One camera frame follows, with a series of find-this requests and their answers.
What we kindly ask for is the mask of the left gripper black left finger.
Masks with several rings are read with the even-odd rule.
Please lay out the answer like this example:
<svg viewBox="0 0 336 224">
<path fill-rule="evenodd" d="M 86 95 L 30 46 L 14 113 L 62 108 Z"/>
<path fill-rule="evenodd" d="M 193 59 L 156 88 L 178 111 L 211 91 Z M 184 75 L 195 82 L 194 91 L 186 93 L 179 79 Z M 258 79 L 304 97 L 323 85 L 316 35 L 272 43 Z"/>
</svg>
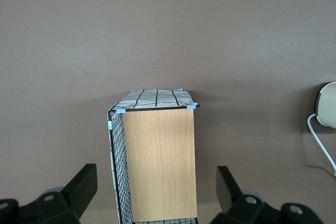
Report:
<svg viewBox="0 0 336 224">
<path fill-rule="evenodd" d="M 97 188 L 97 165 L 86 164 L 61 191 L 21 207 L 16 199 L 2 199 L 1 223 L 79 223 Z"/>
</svg>

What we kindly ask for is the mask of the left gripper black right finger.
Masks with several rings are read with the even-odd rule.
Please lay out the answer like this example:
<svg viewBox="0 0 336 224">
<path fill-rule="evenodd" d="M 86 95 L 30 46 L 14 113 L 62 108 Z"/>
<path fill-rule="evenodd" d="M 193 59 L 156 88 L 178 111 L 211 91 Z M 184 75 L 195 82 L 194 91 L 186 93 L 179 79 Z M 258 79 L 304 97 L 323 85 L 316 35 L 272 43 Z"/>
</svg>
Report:
<svg viewBox="0 0 336 224">
<path fill-rule="evenodd" d="M 244 194 L 226 166 L 217 167 L 216 195 L 222 212 L 211 223 L 322 223 L 305 205 L 285 203 L 277 210 L 257 196 Z"/>
</svg>

